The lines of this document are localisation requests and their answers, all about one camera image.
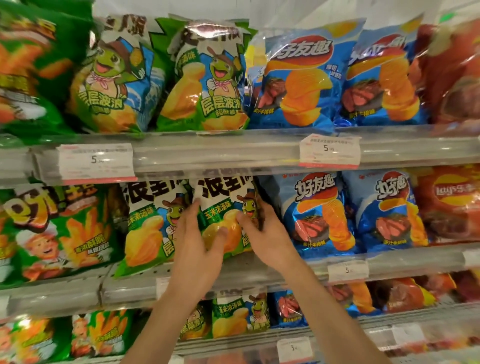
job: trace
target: hand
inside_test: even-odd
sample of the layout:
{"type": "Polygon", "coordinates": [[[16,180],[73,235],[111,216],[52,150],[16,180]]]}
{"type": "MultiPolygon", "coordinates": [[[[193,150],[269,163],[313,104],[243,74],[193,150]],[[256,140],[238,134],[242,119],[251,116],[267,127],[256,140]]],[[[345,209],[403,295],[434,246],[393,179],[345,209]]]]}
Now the hand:
{"type": "Polygon", "coordinates": [[[301,258],[273,207],[262,201],[261,208],[265,215],[262,231],[242,213],[237,214],[237,221],[247,233],[252,249],[260,260],[285,276],[301,258]]]}
{"type": "Polygon", "coordinates": [[[220,228],[212,248],[206,251],[197,214],[200,199],[189,206],[180,217],[175,230],[175,257],[166,294],[180,295],[195,306],[212,288],[223,262],[223,246],[228,230],[220,228]]]}

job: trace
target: person's left hand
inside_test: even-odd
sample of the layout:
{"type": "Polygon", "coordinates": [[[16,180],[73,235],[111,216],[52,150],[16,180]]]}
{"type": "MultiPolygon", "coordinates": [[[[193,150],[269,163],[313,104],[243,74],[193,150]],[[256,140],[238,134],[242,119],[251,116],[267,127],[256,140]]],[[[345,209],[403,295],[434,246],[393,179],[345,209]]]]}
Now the person's left hand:
{"type": "Polygon", "coordinates": [[[165,294],[180,295],[196,305],[212,288],[223,262],[223,246],[228,229],[220,228],[212,248],[205,249],[198,229],[197,214],[200,199],[196,199],[180,217],[175,230],[175,256],[172,274],[165,294]]]}

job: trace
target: white price label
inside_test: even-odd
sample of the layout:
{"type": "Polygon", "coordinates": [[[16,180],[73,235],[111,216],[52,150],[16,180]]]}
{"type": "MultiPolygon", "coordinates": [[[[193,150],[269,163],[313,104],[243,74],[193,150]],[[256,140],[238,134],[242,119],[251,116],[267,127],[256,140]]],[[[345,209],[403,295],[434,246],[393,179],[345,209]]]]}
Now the white price label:
{"type": "Polygon", "coordinates": [[[480,249],[467,249],[463,252],[465,268],[480,267],[480,249]]]}
{"type": "Polygon", "coordinates": [[[360,164],[359,136],[310,134],[300,142],[300,166],[356,170],[360,164]]]}
{"type": "Polygon", "coordinates": [[[419,324],[393,325],[392,332],[396,343],[400,346],[425,341],[425,335],[419,324]]]}
{"type": "Polygon", "coordinates": [[[0,296],[0,320],[9,317],[8,303],[10,302],[10,296],[0,296]]]}
{"type": "Polygon", "coordinates": [[[168,361],[168,364],[183,364],[185,359],[179,355],[172,355],[170,357],[170,360],[168,361]]]}
{"type": "Polygon", "coordinates": [[[298,364],[313,361],[310,339],[306,336],[282,339],[276,343],[280,364],[298,364]]]}
{"type": "Polygon", "coordinates": [[[60,175],[66,184],[136,181],[133,148],[120,144],[62,144],[60,175]]]}
{"type": "Polygon", "coordinates": [[[329,264],[327,269],[329,282],[367,279],[370,274],[368,263],[365,260],[329,264]]]}
{"type": "Polygon", "coordinates": [[[167,290],[168,281],[170,278],[157,278],[156,279],[156,299],[160,299],[163,292],[167,290]]]}

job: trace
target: brown cowboy hat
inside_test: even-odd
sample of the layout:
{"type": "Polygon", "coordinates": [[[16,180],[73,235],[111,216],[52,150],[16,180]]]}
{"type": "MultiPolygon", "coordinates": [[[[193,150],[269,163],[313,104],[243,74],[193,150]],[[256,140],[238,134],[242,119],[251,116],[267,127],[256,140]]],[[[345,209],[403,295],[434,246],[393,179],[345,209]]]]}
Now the brown cowboy hat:
{"type": "Polygon", "coordinates": [[[266,300],[267,299],[267,295],[265,292],[262,292],[262,293],[259,293],[256,297],[253,297],[252,295],[248,296],[248,299],[250,301],[260,301],[260,300],[266,300]]]}
{"type": "Polygon", "coordinates": [[[185,202],[184,194],[177,194],[175,199],[172,202],[168,202],[167,200],[163,200],[162,203],[166,207],[174,207],[174,206],[183,206],[187,207],[187,203],[185,202]]]}
{"type": "Polygon", "coordinates": [[[105,43],[103,40],[100,40],[98,42],[98,46],[103,49],[110,49],[117,53],[125,62],[125,71],[127,71],[128,73],[132,73],[132,65],[130,64],[130,52],[120,40],[117,39],[109,43],[105,43]]]}
{"type": "Polygon", "coordinates": [[[228,64],[230,67],[233,67],[235,70],[237,69],[237,67],[235,67],[235,64],[233,63],[233,61],[230,58],[228,58],[225,54],[216,54],[215,51],[211,47],[207,47],[207,50],[215,58],[218,58],[219,60],[222,60],[223,62],[228,64]]]}
{"type": "Polygon", "coordinates": [[[247,190],[247,194],[245,196],[237,195],[237,199],[240,201],[247,201],[247,200],[254,200],[255,199],[255,190],[253,188],[249,188],[247,190]]]}

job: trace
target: open mouth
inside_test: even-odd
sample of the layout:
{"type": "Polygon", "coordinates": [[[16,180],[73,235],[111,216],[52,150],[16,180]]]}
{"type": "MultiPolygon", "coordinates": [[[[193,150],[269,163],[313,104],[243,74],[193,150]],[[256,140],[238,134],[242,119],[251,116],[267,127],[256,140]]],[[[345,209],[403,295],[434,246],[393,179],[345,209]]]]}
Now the open mouth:
{"type": "Polygon", "coordinates": [[[113,67],[107,66],[106,64],[102,64],[102,63],[97,61],[96,65],[95,65],[95,68],[100,73],[105,73],[105,72],[110,71],[113,67]]]}
{"type": "Polygon", "coordinates": [[[226,75],[227,75],[227,71],[221,71],[221,70],[215,69],[215,76],[217,76],[218,78],[223,78],[226,75]]]}

